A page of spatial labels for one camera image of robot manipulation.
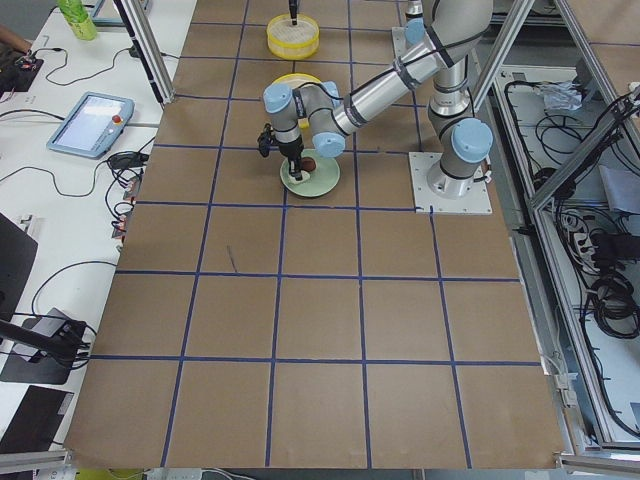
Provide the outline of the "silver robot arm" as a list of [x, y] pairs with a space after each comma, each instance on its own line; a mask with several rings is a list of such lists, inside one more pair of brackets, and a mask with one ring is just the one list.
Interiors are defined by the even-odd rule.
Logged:
[[316, 152], [335, 158], [344, 152], [348, 136], [431, 80], [428, 115], [443, 153], [428, 172], [429, 187], [443, 198], [465, 195], [493, 144], [491, 129], [473, 115], [466, 89], [468, 54], [488, 28], [492, 12], [490, 1], [423, 2], [422, 26], [404, 54], [344, 95], [332, 82], [306, 82], [298, 88], [269, 85], [263, 102], [270, 121], [258, 138], [260, 154], [268, 156], [271, 146], [277, 146], [290, 179], [304, 183], [311, 175], [303, 169], [300, 119], [309, 122]]

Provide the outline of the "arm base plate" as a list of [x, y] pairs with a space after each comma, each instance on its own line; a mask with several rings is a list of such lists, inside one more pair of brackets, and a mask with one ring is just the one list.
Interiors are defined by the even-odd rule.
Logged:
[[409, 171], [417, 213], [490, 215], [488, 184], [481, 163], [467, 179], [452, 179], [441, 170], [439, 152], [410, 152]]
[[425, 26], [421, 19], [413, 19], [405, 26], [391, 30], [394, 57], [410, 65], [415, 59], [423, 58], [431, 52], [433, 45], [425, 35]]

